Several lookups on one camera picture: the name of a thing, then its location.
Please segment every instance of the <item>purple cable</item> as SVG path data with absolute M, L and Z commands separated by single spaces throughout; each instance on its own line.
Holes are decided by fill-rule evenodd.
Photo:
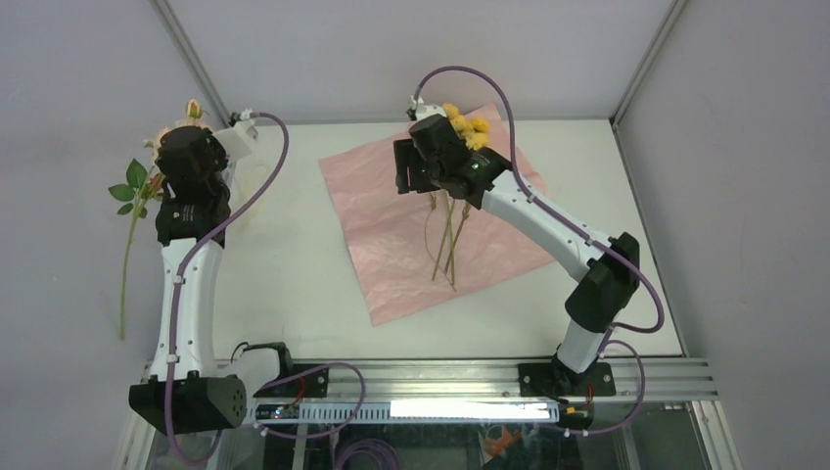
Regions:
M 325 437 L 331 436 L 333 434 L 339 433 L 342 430 L 342 428 L 346 427 L 348 425 L 348 423 L 350 423 L 351 421 L 354 420 L 354 418 L 357 417 L 357 411 L 360 410 L 360 407 L 363 406 L 363 401 L 366 400 L 366 379 L 363 378 L 363 374 L 361 374 L 360 371 L 357 370 L 357 367 L 355 367 L 351 364 L 345 363 L 345 362 L 329 362 L 327 364 L 322 364 L 322 365 L 318 365 L 316 367 L 311 367 L 310 369 L 303 370 L 299 374 L 295 374 L 295 375 L 292 375 L 290 377 L 284 377 L 282 379 L 275 380 L 273 382 L 268 382 L 267 384 L 263 385 L 260 390 L 270 389 L 270 388 L 276 387 L 278 385 L 283 385 L 283 384 L 287 384 L 289 382 L 294 382 L 295 380 L 297 380 L 299 378 L 302 378 L 302 377 L 305 377 L 306 375 L 310 375 L 310 374 L 313 374 L 315 372 L 319 372 L 320 370 L 328 369 L 330 367 L 342 367 L 342 368 L 345 368 L 345 369 L 350 369 L 352 372 L 357 374 L 357 380 L 360 381 L 360 397 L 357 399 L 357 404 L 354 406 L 354 409 L 351 411 L 351 414 L 348 416 L 348 418 L 346 418 L 346 420 L 344 420 L 343 423 L 335 426 L 334 428 L 332 428 L 328 431 L 323 431 L 321 433 L 295 434 L 294 435 L 294 434 L 281 433 L 279 431 L 274 431 L 274 430 L 269 429 L 269 428 L 264 428 L 266 433 L 270 434 L 271 436 L 275 436 L 277 438 L 285 438 L 285 439 L 292 439 L 292 440 L 325 438 Z
M 377 468 L 381 470 L 399 470 L 400 456 L 394 447 L 379 439 L 364 439 L 347 445 L 338 455 L 334 463 L 334 470 L 342 470 L 346 462 L 355 455 L 365 454 L 375 460 Z
M 586 243 L 590 243 L 592 246 L 597 247 L 603 253 L 605 253 L 606 255 L 611 256 L 612 258 L 614 258 L 617 261 L 619 261 L 620 263 L 622 263 L 622 265 L 624 265 L 625 267 L 630 269 L 630 271 L 633 272 L 635 276 L 637 276 L 637 278 L 640 280 L 640 282 L 643 284 L 643 286 L 645 286 L 645 288 L 649 292 L 649 294 L 651 294 L 651 297 L 654 300 L 654 305 L 657 307 L 657 323 L 654 326 L 650 327 L 650 328 L 644 328 L 644 327 L 640 327 L 640 326 L 629 325 L 627 323 L 614 322 L 614 323 L 611 324 L 610 328 L 608 329 L 608 331 L 605 334 L 605 338 L 603 339 L 603 343 L 602 343 L 603 347 L 608 344 L 609 338 L 611 337 L 611 333 L 614 331 L 614 328 L 616 328 L 616 327 L 623 328 L 623 329 L 630 330 L 630 331 L 636 331 L 637 333 L 655 333 L 655 332 L 659 331 L 661 328 L 663 328 L 663 324 L 666 321 L 666 313 L 663 310 L 663 302 L 661 302 L 660 296 L 658 296 L 658 294 L 657 294 L 657 290 L 654 288 L 652 283 L 649 282 L 649 280 L 642 273 L 642 271 L 640 271 L 637 268 L 637 266 L 632 264 L 631 261 L 629 261 L 628 259 L 623 258 L 622 255 L 615 252 L 614 250 L 612 250 L 611 248 L 609 248 L 605 244 L 599 242 L 598 240 L 592 240 L 591 236 L 588 235 L 588 233 L 586 231 L 582 230 L 581 227 L 577 226 L 576 224 L 574 224 L 573 222 L 568 220 L 566 217 L 564 217 L 563 215 L 558 213 L 555 209 L 551 208 L 550 206 L 548 206 L 544 202 L 539 201 L 539 199 L 534 196 L 533 192 L 530 190 L 527 183 L 525 183 L 525 179 L 522 177 L 522 174 L 519 172 L 519 163 L 516 161 L 516 123 L 513 119 L 513 110 L 510 108 L 510 102 L 507 100 L 507 95 L 504 94 L 504 91 L 501 89 L 500 86 L 498 86 L 498 84 L 492 78 L 490 78 L 489 76 L 487 76 L 486 74 L 484 74 L 481 71 L 478 71 L 478 70 L 475 70 L 475 69 L 472 69 L 472 68 L 469 68 L 469 67 L 464 67 L 464 66 L 440 67 L 438 69 L 435 69 L 435 70 L 427 73 L 427 75 L 424 76 L 424 78 L 421 79 L 421 82 L 418 83 L 418 88 L 415 90 L 415 95 L 414 95 L 415 101 L 416 102 L 418 101 L 418 97 L 421 96 L 421 91 L 424 89 L 424 85 L 427 84 L 427 81 L 429 81 L 429 79 L 434 77 L 435 75 L 438 75 L 439 73 L 443 73 L 445 71 L 463 71 L 463 72 L 466 72 L 466 73 L 471 73 L 471 74 L 483 79 L 487 83 L 489 83 L 490 86 L 492 86 L 492 88 L 498 94 L 499 98 L 501 98 L 501 101 L 504 104 L 504 110 L 507 113 L 507 125 L 510 129 L 510 164 L 513 167 L 513 177 L 516 178 L 516 184 L 519 185 L 519 187 L 522 189 L 522 192 L 525 193 L 525 196 L 527 196 L 529 198 L 529 200 L 532 197 L 533 202 L 536 203 L 537 206 L 542 208 L 543 211 L 550 214 L 553 218 L 558 220 L 560 223 L 564 224 L 566 227 L 573 230 L 579 237 L 581 237 L 583 240 L 585 240 Z
M 631 351 L 632 354 L 634 354 L 634 358 L 637 360 L 637 367 L 640 369 L 640 391 L 637 394 L 637 401 L 634 403 L 634 408 L 631 409 L 631 412 L 628 414 L 628 416 L 625 417 L 625 419 L 623 421 L 620 421 L 617 424 L 613 424 L 613 425 L 611 425 L 607 428 L 597 429 L 596 431 L 589 430 L 588 435 L 607 434 L 607 433 L 610 433 L 610 432 L 613 432 L 613 431 L 617 431 L 619 428 L 621 428 L 623 426 L 627 426 L 627 425 L 631 424 L 631 422 L 634 420 L 634 418 L 636 418 L 637 415 L 640 414 L 640 410 L 643 407 L 643 401 L 646 398 L 646 368 L 643 365 L 643 359 L 642 359 L 642 357 L 640 357 L 640 354 L 637 353 L 637 351 L 634 349 L 634 347 L 632 345 L 630 345 L 629 343 L 626 343 L 625 341 L 609 340 L 608 344 L 609 345 L 618 344 L 620 346 L 626 347 L 626 348 L 628 348 L 629 351 Z M 540 424 L 539 427 L 546 428 L 546 429 L 553 429 L 553 430 L 556 430 L 556 431 L 563 431 L 563 432 L 565 431 L 564 428 L 560 428 L 559 426 L 556 426 L 556 425 L 553 425 L 553 424 Z
M 283 150 L 280 154 L 280 160 L 277 162 L 277 166 L 271 172 L 271 175 L 268 176 L 268 179 L 262 184 L 262 187 L 259 188 L 251 198 L 244 203 L 238 211 L 232 213 L 227 219 L 225 219 L 220 224 L 216 225 L 213 230 L 202 237 L 193 248 L 187 252 L 187 255 L 184 256 L 181 263 L 179 263 L 178 269 L 176 269 L 176 276 L 178 276 L 182 281 L 184 281 L 184 273 L 187 269 L 187 264 L 190 262 L 191 259 L 196 255 L 201 247 L 206 245 L 210 240 L 213 239 L 216 234 L 224 230 L 228 225 L 233 223 L 234 220 L 240 217 L 245 211 L 247 211 L 260 196 L 262 193 L 265 192 L 266 189 L 271 185 L 274 181 L 274 178 L 277 177 L 280 170 L 285 163 L 286 156 L 288 156 L 288 128 L 286 127 L 285 123 L 279 119 L 278 117 L 269 114 L 269 113 L 253 113 L 251 114 L 252 118 L 269 118 L 277 123 L 277 125 L 282 128 L 283 131 Z M 169 338 L 167 343 L 169 344 L 169 348 L 167 353 L 170 355 L 176 354 L 176 328 L 178 326 L 178 316 L 179 316 L 179 302 L 181 300 L 181 286 L 182 283 L 177 283 L 173 286 L 173 295 L 172 295 L 172 308 L 170 312 L 170 328 L 169 328 Z M 173 431 L 173 412 L 172 412 L 172 404 L 173 404 L 173 380 L 175 378 L 175 371 L 176 371 L 176 364 L 175 362 L 170 362 L 167 364 L 167 378 L 166 382 L 164 383 L 164 428 L 167 431 L 167 440 L 170 442 L 170 449 L 172 449 L 173 453 L 181 460 L 183 463 L 187 465 L 201 465 L 206 463 L 213 454 L 216 452 L 216 449 L 219 447 L 220 437 L 222 435 L 221 431 L 216 433 L 216 437 L 213 438 L 213 445 L 210 447 L 210 450 L 204 457 L 194 459 L 190 458 L 182 452 L 181 447 L 179 447 L 179 443 L 176 441 L 176 436 Z

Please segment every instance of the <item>purple cable bundle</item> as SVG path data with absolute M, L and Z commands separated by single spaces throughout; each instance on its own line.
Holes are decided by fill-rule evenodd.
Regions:
M 379 470 L 399 470 L 402 468 L 400 456 L 394 447 L 379 439 L 364 439 L 344 447 L 334 460 L 334 470 L 342 470 L 346 462 L 355 455 L 368 455 L 375 461 Z

